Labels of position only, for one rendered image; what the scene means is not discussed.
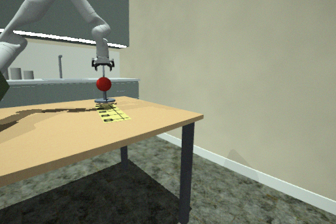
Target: table leg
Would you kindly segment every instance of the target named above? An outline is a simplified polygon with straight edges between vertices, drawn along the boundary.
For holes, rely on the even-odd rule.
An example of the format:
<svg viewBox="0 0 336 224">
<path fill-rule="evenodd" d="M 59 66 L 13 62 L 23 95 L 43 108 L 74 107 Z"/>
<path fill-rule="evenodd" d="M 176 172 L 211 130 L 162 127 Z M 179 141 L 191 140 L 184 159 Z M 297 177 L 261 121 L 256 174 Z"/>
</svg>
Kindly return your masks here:
<svg viewBox="0 0 336 224">
<path fill-rule="evenodd" d="M 121 151 L 121 155 L 122 155 L 122 168 L 124 170 L 127 170 L 127 163 L 128 163 L 127 146 L 121 147 L 120 151 Z"/>
<path fill-rule="evenodd" d="M 178 207 L 178 221 L 181 224 L 187 224 L 189 222 L 194 129 L 195 123 L 182 127 L 180 204 Z"/>
</svg>

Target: red ball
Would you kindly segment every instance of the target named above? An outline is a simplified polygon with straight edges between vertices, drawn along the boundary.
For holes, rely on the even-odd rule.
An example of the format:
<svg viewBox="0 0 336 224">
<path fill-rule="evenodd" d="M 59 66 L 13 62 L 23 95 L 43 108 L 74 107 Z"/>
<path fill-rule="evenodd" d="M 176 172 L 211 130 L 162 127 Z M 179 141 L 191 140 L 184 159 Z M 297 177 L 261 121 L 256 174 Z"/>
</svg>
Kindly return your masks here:
<svg viewBox="0 0 336 224">
<path fill-rule="evenodd" d="M 111 81 L 106 77 L 101 77 L 97 80 L 97 83 L 95 84 L 97 88 L 101 91 L 107 91 L 111 88 Z"/>
</svg>

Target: wooden table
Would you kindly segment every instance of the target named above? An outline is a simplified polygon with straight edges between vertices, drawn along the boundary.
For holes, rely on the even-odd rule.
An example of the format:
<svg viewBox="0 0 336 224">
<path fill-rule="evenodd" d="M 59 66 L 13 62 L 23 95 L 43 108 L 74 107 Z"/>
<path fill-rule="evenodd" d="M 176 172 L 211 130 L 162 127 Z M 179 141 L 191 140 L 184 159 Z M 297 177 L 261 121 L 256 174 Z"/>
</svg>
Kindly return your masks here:
<svg viewBox="0 0 336 224">
<path fill-rule="evenodd" d="M 127 168 L 127 145 L 182 127 L 178 220 L 189 222 L 193 132 L 204 115 L 115 97 L 131 119 L 104 123 L 94 100 L 0 109 L 0 187 L 121 149 Z"/>
</svg>

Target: floor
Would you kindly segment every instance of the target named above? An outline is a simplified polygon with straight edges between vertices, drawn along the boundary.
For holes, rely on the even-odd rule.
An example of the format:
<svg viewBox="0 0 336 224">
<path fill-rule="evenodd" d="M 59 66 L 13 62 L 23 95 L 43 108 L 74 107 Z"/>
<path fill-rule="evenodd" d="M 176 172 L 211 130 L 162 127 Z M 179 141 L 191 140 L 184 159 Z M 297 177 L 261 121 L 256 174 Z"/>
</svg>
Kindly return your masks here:
<svg viewBox="0 0 336 224">
<path fill-rule="evenodd" d="M 0 187 L 0 224 L 177 224 L 180 148 L 155 136 L 128 146 L 128 157 L 128 172 L 114 150 Z M 336 216 L 194 154 L 189 223 L 330 224 Z"/>
</svg>

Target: yellow mat with black markings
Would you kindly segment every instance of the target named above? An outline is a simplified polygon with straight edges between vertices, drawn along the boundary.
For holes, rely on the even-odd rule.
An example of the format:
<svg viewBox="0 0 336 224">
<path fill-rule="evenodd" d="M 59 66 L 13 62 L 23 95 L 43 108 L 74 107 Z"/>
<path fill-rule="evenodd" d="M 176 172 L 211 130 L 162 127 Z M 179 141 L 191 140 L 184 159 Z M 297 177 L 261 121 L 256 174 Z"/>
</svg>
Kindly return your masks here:
<svg viewBox="0 0 336 224">
<path fill-rule="evenodd" d="M 96 104 L 95 107 L 104 123 L 112 123 L 114 121 L 126 121 L 131 119 L 127 114 L 122 112 L 113 103 Z"/>
</svg>

